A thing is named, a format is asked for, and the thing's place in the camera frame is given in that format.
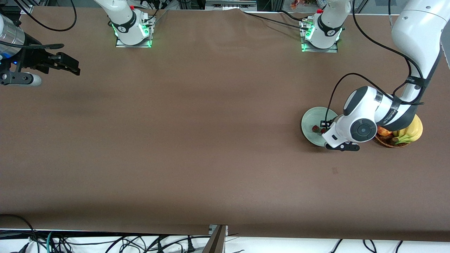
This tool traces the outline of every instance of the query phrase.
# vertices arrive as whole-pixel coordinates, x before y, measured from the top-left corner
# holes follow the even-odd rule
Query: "brown tabletop cover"
[[[67,32],[22,17],[43,44],[64,43],[81,75],[51,69],[40,87],[0,87],[1,212],[38,229],[205,234],[228,224],[247,236],[450,240],[444,58],[418,109],[420,140],[329,151],[299,123],[341,76],[358,72],[389,92],[407,76],[404,59],[351,17],[339,52],[321,54],[301,51],[298,29],[237,9],[169,11],[150,49],[115,48],[102,9],[77,12]],[[33,15],[55,28],[73,17],[57,7]],[[393,45],[386,16],[358,19]],[[345,79],[331,109],[342,113],[367,84]]]

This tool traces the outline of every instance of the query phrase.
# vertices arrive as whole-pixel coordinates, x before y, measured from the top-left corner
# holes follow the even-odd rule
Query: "black strap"
[[[420,77],[408,76],[406,78],[405,82],[410,83],[410,84],[414,84],[414,85],[418,85],[418,86],[421,86],[421,87],[428,87],[428,84],[430,83],[430,81],[431,81],[430,79],[423,79],[423,78],[420,78]]]
[[[132,13],[133,16],[131,17],[131,19],[124,24],[119,25],[111,21],[118,32],[127,33],[130,27],[134,26],[134,24],[136,23],[136,12],[132,11]]]
[[[322,31],[324,31],[325,36],[327,36],[327,37],[332,37],[332,36],[334,36],[337,32],[339,32],[339,30],[340,30],[341,27],[342,27],[342,25],[340,25],[340,26],[337,27],[337,28],[331,28],[331,27],[328,27],[328,26],[325,25],[324,22],[322,21],[322,15],[320,15],[319,18],[317,19],[317,23],[318,23],[320,29],[321,29]]]
[[[391,108],[387,112],[387,114],[384,116],[384,118],[377,122],[377,125],[379,126],[385,126],[387,125],[394,117],[397,115],[398,108],[401,105],[402,100],[394,96],[394,99],[392,100]]]

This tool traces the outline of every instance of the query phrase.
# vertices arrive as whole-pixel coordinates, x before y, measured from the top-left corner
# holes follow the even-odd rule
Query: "yellow banana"
[[[396,144],[410,143],[416,141],[420,138],[420,136],[422,136],[422,132],[423,132],[422,121],[416,114],[414,116],[413,121],[407,128],[394,132],[394,135],[398,139]]]

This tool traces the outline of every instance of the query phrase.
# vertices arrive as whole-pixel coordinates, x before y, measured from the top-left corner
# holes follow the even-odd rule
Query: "woven basket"
[[[392,138],[394,138],[394,135],[381,136],[379,134],[376,134],[373,140],[376,143],[380,144],[381,146],[385,146],[387,148],[403,148],[409,144],[409,143],[394,144],[394,142],[392,142]]]

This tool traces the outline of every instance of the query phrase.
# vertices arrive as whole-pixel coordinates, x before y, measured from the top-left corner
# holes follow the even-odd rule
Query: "metal cylinder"
[[[0,41],[23,45],[25,41],[25,33],[20,27],[14,25],[11,19],[1,15],[0,18]],[[0,44],[0,55],[3,58],[9,58],[17,54],[21,49],[17,47],[11,47],[7,45]]]

